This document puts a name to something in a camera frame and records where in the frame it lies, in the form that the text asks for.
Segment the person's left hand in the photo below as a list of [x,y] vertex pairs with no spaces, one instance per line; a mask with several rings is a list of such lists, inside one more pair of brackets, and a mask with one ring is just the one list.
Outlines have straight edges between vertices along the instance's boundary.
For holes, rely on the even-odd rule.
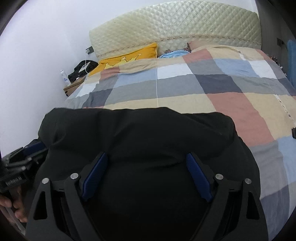
[[21,186],[10,190],[12,198],[1,195],[1,212],[10,223],[15,223],[6,208],[14,208],[14,216],[21,223],[28,222],[28,214],[23,204]]

